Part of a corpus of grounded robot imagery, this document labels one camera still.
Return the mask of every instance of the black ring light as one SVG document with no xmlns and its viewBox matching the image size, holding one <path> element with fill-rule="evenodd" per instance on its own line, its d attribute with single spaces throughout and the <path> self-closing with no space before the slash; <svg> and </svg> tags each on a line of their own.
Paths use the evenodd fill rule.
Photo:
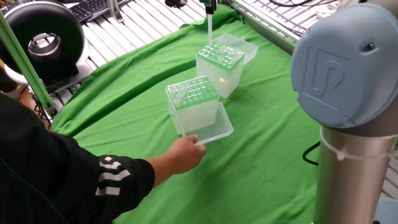
<svg viewBox="0 0 398 224">
<path fill-rule="evenodd" d="M 85 38 L 78 19 L 69 9 L 58 2 L 35 1 L 17 6 L 5 17 L 38 76 L 46 85 L 75 75 L 76 63 L 83 51 Z M 53 37 L 53 41 L 40 48 L 32 44 L 35 37 Z M 19 71 L 2 42 L 0 58 L 8 67 Z"/>
</svg>

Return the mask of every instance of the robot logo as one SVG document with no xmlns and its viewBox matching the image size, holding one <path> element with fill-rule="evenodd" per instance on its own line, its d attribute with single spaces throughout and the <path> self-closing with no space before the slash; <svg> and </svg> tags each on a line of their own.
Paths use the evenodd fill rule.
<svg viewBox="0 0 398 224">
<path fill-rule="evenodd" d="M 348 60 L 324 50 L 308 50 L 304 90 L 308 95 L 322 97 L 334 94 L 337 87 L 344 80 L 344 63 Z"/>
</svg>

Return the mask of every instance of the person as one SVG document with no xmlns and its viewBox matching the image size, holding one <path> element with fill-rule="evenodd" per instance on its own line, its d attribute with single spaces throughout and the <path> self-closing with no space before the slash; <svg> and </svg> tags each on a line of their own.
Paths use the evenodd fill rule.
<svg viewBox="0 0 398 224">
<path fill-rule="evenodd" d="M 95 156 L 0 93 L 0 223 L 65 223 L 63 217 L 69 224 L 110 224 L 172 175 L 198 166 L 206 147 L 197 141 L 179 138 L 148 159 Z"/>
</svg>

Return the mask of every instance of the green pole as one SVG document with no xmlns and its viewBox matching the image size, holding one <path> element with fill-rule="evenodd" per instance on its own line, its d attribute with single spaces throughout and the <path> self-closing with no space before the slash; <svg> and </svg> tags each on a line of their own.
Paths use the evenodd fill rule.
<svg viewBox="0 0 398 224">
<path fill-rule="evenodd" d="M 49 93 L 45 90 L 42 82 L 40 81 L 39 76 L 34 70 L 32 64 L 27 58 L 24 50 L 19 44 L 17 37 L 11 30 L 11 27 L 7 23 L 6 18 L 0 12 L 0 40 L 3 41 L 6 46 L 8 52 L 11 54 L 11 57 L 17 63 L 20 71 L 25 76 L 27 82 L 30 87 L 32 87 L 33 92 L 35 93 L 37 99 L 41 102 L 44 108 L 50 108 L 54 105 L 52 102 Z"/>
</svg>

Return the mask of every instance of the plastic lid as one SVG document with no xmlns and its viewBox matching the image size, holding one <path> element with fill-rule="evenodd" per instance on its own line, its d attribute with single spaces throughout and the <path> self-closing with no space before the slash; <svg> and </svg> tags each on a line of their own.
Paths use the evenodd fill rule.
<svg viewBox="0 0 398 224">
<path fill-rule="evenodd" d="M 213 40 L 211 46 L 206 44 L 206 46 L 199 50 L 197 56 L 217 67 L 229 71 L 243 61 L 244 53 L 237 47 Z"/>
<path fill-rule="evenodd" d="M 219 98 L 216 89 L 207 76 L 168 85 L 166 92 L 176 111 Z"/>
<path fill-rule="evenodd" d="M 185 132 L 183 127 L 181 127 L 181 129 L 183 136 L 199 136 L 199 141 L 196 143 L 197 146 L 229 136 L 234 131 L 234 128 L 232 127 L 225 108 L 221 102 L 218 103 L 216 120 L 214 124 L 189 132 Z"/>
<path fill-rule="evenodd" d="M 246 64 L 252 60 L 256 56 L 257 50 L 259 49 L 258 46 L 245 41 L 244 37 L 239 38 L 228 33 L 225 33 L 214 40 L 228 46 L 237 47 L 241 52 L 244 53 L 243 64 Z"/>
</svg>

